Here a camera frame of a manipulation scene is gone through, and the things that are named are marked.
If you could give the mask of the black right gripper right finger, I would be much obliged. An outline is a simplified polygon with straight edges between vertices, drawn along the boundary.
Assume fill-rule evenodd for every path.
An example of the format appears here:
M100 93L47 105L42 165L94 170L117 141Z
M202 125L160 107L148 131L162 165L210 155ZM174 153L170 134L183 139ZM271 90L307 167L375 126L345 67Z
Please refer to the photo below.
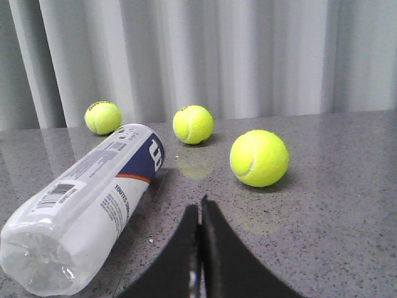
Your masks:
M201 249L207 297L302 296L251 253L215 201L204 196L201 206Z

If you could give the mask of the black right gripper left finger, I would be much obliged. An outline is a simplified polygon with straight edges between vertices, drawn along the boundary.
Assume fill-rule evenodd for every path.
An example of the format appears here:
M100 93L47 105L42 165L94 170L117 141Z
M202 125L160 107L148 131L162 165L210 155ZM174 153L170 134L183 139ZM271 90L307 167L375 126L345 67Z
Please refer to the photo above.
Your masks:
M160 255L119 297L198 297L198 220L198 207L188 206Z

